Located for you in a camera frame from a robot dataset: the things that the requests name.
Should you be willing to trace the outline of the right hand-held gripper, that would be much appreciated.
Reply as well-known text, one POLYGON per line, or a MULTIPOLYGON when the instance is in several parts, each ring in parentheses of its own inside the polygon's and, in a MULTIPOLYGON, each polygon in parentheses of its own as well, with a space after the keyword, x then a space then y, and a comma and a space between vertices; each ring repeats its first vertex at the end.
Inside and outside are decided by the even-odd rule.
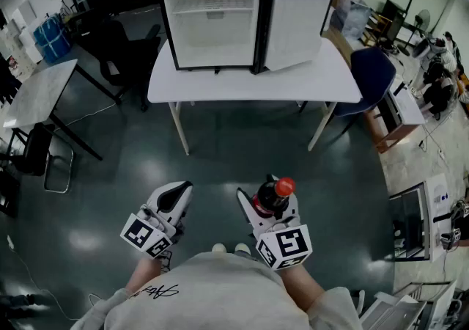
POLYGON ((256 250, 272 270, 302 264, 312 253, 309 230, 301 224, 296 182, 290 177, 266 176, 266 209, 274 216, 262 218, 249 195, 238 188, 237 201, 253 227, 256 250))

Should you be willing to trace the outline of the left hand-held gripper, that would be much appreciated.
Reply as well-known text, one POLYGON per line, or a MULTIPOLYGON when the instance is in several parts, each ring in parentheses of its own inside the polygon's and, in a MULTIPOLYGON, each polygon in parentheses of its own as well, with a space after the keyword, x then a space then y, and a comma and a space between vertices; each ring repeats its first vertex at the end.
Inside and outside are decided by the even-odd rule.
POLYGON ((120 237, 152 259, 182 237, 185 216, 193 195, 190 181, 168 183, 153 191, 137 213, 130 214, 120 237))

